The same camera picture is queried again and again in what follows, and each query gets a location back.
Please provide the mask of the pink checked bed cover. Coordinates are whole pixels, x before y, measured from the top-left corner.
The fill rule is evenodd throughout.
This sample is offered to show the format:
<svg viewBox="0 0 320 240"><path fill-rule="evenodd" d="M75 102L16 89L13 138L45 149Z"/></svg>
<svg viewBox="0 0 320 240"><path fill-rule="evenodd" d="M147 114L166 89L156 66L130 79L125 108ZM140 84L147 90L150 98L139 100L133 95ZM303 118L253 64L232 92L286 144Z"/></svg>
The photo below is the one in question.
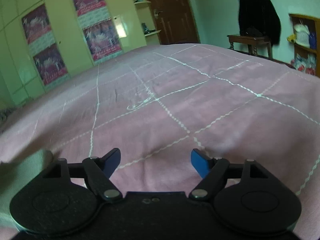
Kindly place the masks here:
<svg viewBox="0 0 320 240"><path fill-rule="evenodd" d="M121 191L189 192L194 148L254 159L297 194L295 233L319 239L319 78L206 44L147 46L93 67L13 113L1 161L44 148L80 162L121 151Z"/></svg>

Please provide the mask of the grey knit pants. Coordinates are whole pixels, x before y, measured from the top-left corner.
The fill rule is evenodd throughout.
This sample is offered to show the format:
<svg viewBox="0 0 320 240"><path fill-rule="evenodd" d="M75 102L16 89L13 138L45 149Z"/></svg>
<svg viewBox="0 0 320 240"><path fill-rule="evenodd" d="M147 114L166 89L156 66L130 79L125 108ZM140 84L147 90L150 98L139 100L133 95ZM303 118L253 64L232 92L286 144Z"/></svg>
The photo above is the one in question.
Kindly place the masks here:
<svg viewBox="0 0 320 240"><path fill-rule="evenodd" d="M13 228L10 214L12 198L43 171L54 159L52 152L41 149L22 161L1 162L1 227Z"/></svg>

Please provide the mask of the pink poster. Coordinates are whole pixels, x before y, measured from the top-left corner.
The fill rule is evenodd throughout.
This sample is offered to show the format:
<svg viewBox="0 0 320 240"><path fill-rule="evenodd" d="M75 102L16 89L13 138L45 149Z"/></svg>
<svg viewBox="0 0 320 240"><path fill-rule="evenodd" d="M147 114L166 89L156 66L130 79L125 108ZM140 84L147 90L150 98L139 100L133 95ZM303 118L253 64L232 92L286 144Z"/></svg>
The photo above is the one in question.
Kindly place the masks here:
<svg viewBox="0 0 320 240"><path fill-rule="evenodd" d="M100 21L83 29L93 62L99 64L123 53L112 20Z"/></svg>
<svg viewBox="0 0 320 240"><path fill-rule="evenodd" d="M50 90L69 79L69 74L57 44L52 44L33 56L45 90Z"/></svg>
<svg viewBox="0 0 320 240"><path fill-rule="evenodd" d="M73 4L81 29L111 18L105 0L73 0Z"/></svg>
<svg viewBox="0 0 320 240"><path fill-rule="evenodd" d="M52 26L45 4L22 18L22 26L31 56L35 56L55 43Z"/></svg>

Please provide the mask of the pink poster upper left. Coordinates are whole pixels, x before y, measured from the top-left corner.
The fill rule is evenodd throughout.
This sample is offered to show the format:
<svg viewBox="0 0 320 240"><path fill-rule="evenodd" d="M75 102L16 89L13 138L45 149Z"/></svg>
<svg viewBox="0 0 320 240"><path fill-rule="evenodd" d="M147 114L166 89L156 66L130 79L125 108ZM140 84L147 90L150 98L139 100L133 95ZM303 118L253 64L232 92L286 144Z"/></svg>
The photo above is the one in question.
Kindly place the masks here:
<svg viewBox="0 0 320 240"><path fill-rule="evenodd" d="M22 26L31 56L35 56L55 43L52 26L45 4L22 18Z"/></svg>

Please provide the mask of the pink poster upper right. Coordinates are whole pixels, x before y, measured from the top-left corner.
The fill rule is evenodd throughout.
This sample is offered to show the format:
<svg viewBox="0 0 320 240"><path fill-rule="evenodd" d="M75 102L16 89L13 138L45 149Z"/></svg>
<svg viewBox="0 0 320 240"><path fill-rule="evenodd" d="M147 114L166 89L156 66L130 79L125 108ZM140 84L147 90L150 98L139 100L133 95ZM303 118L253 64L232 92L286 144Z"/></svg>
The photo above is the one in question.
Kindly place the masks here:
<svg viewBox="0 0 320 240"><path fill-rule="evenodd" d="M73 0L73 4L81 29L111 18L105 0Z"/></svg>

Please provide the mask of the brown wooden door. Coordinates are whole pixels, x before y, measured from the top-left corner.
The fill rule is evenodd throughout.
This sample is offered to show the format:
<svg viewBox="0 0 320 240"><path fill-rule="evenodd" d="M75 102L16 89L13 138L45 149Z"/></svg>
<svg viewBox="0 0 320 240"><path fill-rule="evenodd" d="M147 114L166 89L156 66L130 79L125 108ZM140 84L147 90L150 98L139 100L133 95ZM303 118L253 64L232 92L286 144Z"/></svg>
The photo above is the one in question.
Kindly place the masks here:
<svg viewBox="0 0 320 240"><path fill-rule="evenodd" d="M189 0L149 0L160 43L199 43Z"/></svg>

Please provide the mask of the pink poster lower left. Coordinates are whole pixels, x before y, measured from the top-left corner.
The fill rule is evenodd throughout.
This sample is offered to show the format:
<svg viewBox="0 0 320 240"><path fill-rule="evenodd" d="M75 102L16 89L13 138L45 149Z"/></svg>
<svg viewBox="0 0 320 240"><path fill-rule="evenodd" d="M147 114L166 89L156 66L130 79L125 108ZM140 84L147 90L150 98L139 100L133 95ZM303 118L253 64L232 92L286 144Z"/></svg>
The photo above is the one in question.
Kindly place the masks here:
<svg viewBox="0 0 320 240"><path fill-rule="evenodd" d="M50 90L69 79L69 74L57 44L52 44L33 56L45 90Z"/></svg>

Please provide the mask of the green wardrobe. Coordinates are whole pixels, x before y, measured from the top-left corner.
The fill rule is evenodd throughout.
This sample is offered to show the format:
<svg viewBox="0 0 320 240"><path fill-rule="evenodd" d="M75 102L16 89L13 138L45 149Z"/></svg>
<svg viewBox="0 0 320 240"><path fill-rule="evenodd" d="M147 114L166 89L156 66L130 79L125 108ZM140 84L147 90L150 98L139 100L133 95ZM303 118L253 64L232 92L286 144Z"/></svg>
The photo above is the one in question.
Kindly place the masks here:
<svg viewBox="0 0 320 240"><path fill-rule="evenodd" d="M123 51L146 46L133 0L106 3L112 20L124 28L125 34L119 36ZM1 108L22 105L56 85L46 86L41 80L22 26L22 17L42 4L68 75L75 76L94 66L72 0L1 0Z"/></svg>

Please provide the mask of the small wooden table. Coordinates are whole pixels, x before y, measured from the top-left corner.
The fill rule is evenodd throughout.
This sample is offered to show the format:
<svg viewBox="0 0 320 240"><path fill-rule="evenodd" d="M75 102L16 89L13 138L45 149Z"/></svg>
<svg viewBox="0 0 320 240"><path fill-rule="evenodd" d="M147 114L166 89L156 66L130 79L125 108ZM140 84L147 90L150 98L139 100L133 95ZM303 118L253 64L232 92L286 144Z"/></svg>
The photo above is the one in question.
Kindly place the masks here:
<svg viewBox="0 0 320 240"><path fill-rule="evenodd" d="M241 35L228 35L228 40L230 44L230 49L234 50L235 43L241 43L248 46L249 55L258 56L258 47L266 46L268 59L273 59L271 42L266 41L264 37L251 37L251 36L241 36Z"/></svg>

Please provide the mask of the pink poster lower right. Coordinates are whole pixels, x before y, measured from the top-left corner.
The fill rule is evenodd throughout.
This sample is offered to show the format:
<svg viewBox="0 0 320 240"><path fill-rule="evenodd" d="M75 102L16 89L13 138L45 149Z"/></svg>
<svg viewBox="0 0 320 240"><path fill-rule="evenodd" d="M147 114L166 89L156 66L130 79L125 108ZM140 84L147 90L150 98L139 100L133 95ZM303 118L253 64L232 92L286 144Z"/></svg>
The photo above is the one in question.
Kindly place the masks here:
<svg viewBox="0 0 320 240"><path fill-rule="evenodd" d="M93 62L99 64L123 53L112 20L100 21L83 29Z"/></svg>

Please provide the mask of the wooden shelf with items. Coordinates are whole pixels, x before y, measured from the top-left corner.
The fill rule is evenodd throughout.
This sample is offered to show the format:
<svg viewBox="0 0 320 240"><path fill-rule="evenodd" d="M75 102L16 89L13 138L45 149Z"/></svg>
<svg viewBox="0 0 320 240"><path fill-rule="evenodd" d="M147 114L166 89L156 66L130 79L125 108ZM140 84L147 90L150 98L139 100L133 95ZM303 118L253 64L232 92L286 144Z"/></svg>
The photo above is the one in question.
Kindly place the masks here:
<svg viewBox="0 0 320 240"><path fill-rule="evenodd" d="M314 70L308 73L319 77L319 17L289 14L293 26L292 37L287 40L293 44L295 56L312 59Z"/></svg>

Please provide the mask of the black hanging garment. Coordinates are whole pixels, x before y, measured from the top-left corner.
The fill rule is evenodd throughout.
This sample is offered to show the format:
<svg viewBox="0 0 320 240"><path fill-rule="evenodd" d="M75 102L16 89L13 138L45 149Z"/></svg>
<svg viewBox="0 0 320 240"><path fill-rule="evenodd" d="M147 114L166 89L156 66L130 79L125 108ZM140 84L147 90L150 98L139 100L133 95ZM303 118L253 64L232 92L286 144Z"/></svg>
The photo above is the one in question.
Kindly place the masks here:
<svg viewBox="0 0 320 240"><path fill-rule="evenodd" d="M238 23L241 36L280 43L281 22L271 0L239 0Z"/></svg>

